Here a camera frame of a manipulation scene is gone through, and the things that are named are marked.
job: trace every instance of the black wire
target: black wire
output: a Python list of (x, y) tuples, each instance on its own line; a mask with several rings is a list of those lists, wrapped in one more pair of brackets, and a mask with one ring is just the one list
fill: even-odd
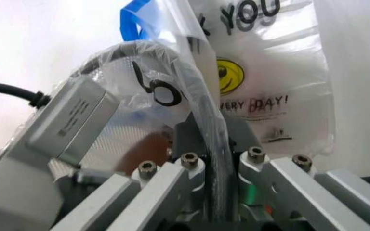
[(44, 95), (42, 92), (38, 91), (37, 93), (33, 93), (31, 91), (17, 88), (11, 85), (2, 84), (0, 83), (0, 93), (13, 95), (24, 100), (29, 101), (29, 105), (32, 107), (40, 108), (48, 104), (51, 100), (49, 95)]
[(0, 83), (0, 93), (13, 95), (28, 101), (33, 100), (36, 95), (31, 91), (1, 83)]

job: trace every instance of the plastic bag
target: plastic bag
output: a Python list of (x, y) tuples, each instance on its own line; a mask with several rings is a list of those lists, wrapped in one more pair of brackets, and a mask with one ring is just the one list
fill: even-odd
[[(208, 187), (212, 191), (212, 219), (233, 220), (234, 207), (237, 205), (237, 181), (225, 120), (217, 107), (219, 78), (216, 56), (191, 7), (183, 0), (133, 0), (121, 10), (120, 15), (121, 33), (125, 40), (156, 41), (178, 52), (181, 59), (189, 61), (188, 67), (173, 68), (172, 73), (176, 75), (175, 80), (211, 151), (211, 180), (208, 180)], [(192, 64), (200, 72), (191, 68)]]
[(218, 57), (221, 110), (270, 154), (329, 154), (335, 120), (312, 0), (189, 0)]

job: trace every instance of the bag handle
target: bag handle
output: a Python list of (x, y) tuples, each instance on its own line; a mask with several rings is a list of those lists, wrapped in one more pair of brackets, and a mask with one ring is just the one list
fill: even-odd
[(131, 3), (121, 9), (119, 30), (121, 31), (124, 41), (149, 38), (148, 34), (143, 29), (138, 32), (137, 25), (142, 28), (149, 28), (150, 25), (141, 20), (135, 13), (150, 2), (151, 0), (132, 0)]

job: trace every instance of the bolt head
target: bolt head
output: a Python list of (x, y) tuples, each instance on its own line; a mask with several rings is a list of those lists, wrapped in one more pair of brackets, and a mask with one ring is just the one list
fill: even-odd
[(181, 165), (185, 168), (191, 169), (198, 165), (199, 157), (196, 153), (185, 153), (181, 156)]
[(305, 172), (311, 170), (312, 160), (306, 155), (294, 155), (292, 161)]
[(139, 176), (143, 179), (151, 179), (157, 172), (157, 164), (153, 161), (143, 161), (138, 166)]
[(253, 146), (248, 149), (248, 157), (256, 164), (264, 162), (265, 155), (260, 147)]

